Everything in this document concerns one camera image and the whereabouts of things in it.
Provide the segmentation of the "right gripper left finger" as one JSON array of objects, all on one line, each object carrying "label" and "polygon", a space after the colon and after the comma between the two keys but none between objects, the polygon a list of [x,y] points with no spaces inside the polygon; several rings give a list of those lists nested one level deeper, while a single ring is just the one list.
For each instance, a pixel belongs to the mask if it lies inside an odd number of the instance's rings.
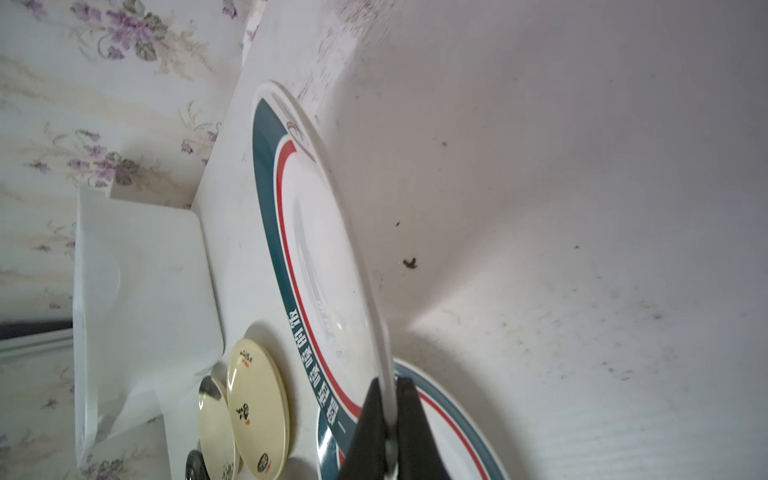
[{"label": "right gripper left finger", "polygon": [[387,436],[379,381],[374,379],[337,479],[382,480],[388,473]]}]

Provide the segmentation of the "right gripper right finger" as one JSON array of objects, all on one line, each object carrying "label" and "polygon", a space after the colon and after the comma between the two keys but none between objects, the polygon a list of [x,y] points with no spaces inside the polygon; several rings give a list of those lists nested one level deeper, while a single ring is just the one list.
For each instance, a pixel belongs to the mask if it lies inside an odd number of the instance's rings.
[{"label": "right gripper right finger", "polygon": [[414,381],[396,379],[398,479],[449,480]]}]

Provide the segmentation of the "white plate green red rim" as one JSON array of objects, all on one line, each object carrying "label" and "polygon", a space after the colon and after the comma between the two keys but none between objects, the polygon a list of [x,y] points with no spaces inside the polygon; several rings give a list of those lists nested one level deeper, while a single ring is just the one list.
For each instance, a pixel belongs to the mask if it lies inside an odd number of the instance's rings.
[{"label": "white plate green red rim", "polygon": [[[395,374],[411,378],[444,466],[453,479],[503,480],[509,477],[491,444],[449,392],[416,366],[395,360]],[[323,413],[317,414],[317,477],[336,478],[344,454],[333,438]]]}]

